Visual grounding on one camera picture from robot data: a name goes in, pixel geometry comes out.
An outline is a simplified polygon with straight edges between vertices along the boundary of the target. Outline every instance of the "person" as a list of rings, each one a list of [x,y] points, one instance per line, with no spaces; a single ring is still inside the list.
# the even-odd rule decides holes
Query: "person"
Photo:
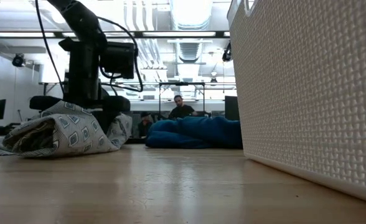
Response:
[[[148,131],[150,130],[151,125],[153,123],[150,120],[150,114],[147,112],[142,112],[140,114],[141,121],[138,124],[139,129],[139,138],[145,138],[147,136]]]
[[[176,95],[173,99],[175,101],[176,107],[171,111],[169,115],[170,119],[185,118],[187,116],[197,115],[193,107],[183,103],[182,96]]]

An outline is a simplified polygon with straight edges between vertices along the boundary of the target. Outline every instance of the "ceiling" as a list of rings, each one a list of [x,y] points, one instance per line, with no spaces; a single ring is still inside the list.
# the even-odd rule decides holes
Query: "ceiling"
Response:
[[[136,15],[136,0],[133,1],[133,15],[127,13],[127,3],[129,0],[81,0],[89,9],[98,16],[109,18],[121,25],[126,25],[126,18],[132,17],[134,27],[130,30],[139,29]],[[152,3],[152,24],[155,30],[172,30],[171,8],[169,0],[143,0],[144,3]],[[210,16],[210,23],[207,30],[228,31],[227,12],[230,7],[229,0],[213,0]],[[28,0],[0,0],[0,31],[40,31],[38,18],[35,12],[34,1]],[[68,32],[68,25],[60,20],[60,16],[55,9],[47,2],[40,1],[40,11],[42,21],[47,32]],[[103,31],[115,31],[116,29],[104,22],[101,22]],[[166,76],[168,79],[179,78],[179,72],[176,65],[176,47],[175,44],[168,43],[172,39],[157,39],[160,58],[166,66]],[[201,50],[201,57],[197,63],[202,63],[198,74],[195,74],[196,80],[208,82],[211,73],[216,72],[216,77],[234,77],[232,63],[223,63],[222,54],[228,44],[228,39],[206,39]],[[49,39],[52,55],[57,63],[68,65],[68,54],[58,45],[61,39]],[[124,39],[113,39],[112,41],[123,42]],[[48,64],[49,56],[44,51],[44,41],[42,39],[0,39],[0,52],[13,56],[16,51],[23,51],[26,59],[36,64]]]

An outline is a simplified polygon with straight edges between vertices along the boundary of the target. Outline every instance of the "wooden floor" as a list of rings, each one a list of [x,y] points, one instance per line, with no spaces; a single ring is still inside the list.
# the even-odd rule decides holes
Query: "wooden floor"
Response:
[[[366,223],[366,202],[238,150],[0,157],[0,223]]]

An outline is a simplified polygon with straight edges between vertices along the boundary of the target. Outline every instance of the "folded cloth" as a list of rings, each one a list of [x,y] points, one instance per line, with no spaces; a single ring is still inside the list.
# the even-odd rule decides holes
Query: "folded cloth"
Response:
[[[0,137],[0,156],[76,156],[117,151],[130,137],[132,118],[118,115],[107,135],[87,110],[64,101]]]
[[[150,128],[146,145],[183,149],[243,147],[240,122],[223,117],[186,117],[176,121],[158,121]]]

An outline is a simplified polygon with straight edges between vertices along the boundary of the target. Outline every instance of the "plastic woven panel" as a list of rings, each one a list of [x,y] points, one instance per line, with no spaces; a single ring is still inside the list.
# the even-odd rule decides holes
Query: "plastic woven panel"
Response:
[[[366,0],[241,3],[230,33],[245,155],[366,200]]]

